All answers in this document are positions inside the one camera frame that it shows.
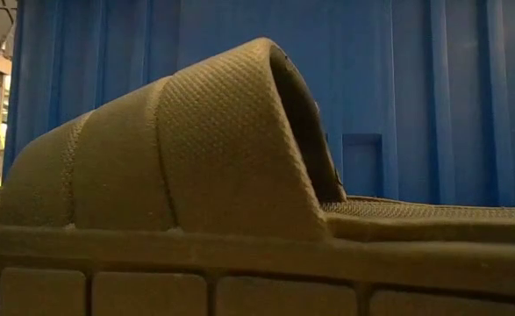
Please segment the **blue plastic bin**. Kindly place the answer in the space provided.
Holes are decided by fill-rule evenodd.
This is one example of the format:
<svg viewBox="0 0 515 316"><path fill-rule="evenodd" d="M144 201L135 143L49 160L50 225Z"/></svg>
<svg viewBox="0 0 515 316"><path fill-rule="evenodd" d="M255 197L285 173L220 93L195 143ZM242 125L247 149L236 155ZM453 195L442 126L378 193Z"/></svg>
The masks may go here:
<svg viewBox="0 0 515 316"><path fill-rule="evenodd" d="M18 0L4 162L257 37L303 75L349 193L515 206L515 0Z"/></svg>

